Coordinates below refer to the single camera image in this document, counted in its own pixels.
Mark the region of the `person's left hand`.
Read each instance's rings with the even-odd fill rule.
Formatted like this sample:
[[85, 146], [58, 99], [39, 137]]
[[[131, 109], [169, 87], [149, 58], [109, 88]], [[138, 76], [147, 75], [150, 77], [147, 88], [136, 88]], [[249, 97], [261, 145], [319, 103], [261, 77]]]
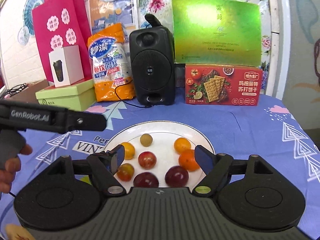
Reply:
[[21, 160], [19, 157], [8, 159], [5, 163], [5, 169], [0, 172], [0, 191], [9, 193], [16, 173], [21, 170]]

